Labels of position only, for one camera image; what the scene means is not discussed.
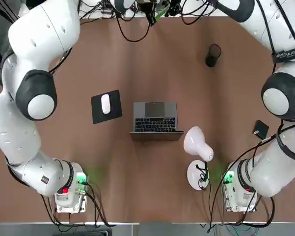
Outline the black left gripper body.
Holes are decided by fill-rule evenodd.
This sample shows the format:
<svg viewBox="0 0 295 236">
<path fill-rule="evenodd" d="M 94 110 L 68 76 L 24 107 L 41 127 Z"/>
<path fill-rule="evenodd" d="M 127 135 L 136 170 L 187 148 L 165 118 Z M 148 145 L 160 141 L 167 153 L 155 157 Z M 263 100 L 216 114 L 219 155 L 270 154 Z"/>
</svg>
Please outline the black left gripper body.
<svg viewBox="0 0 295 236">
<path fill-rule="evenodd" d="M 136 1 L 138 9 L 145 13 L 150 14 L 153 13 L 154 10 L 154 1 L 153 0 L 137 0 Z"/>
</svg>

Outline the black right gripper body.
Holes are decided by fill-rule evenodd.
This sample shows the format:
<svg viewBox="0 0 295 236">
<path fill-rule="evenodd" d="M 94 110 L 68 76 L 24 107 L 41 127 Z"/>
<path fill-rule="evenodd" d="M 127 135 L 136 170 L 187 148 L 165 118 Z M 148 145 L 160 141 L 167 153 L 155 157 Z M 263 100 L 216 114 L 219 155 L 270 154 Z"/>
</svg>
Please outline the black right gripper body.
<svg viewBox="0 0 295 236">
<path fill-rule="evenodd" d="M 182 13 L 181 0 L 170 0 L 168 15 L 178 15 Z"/>
</svg>

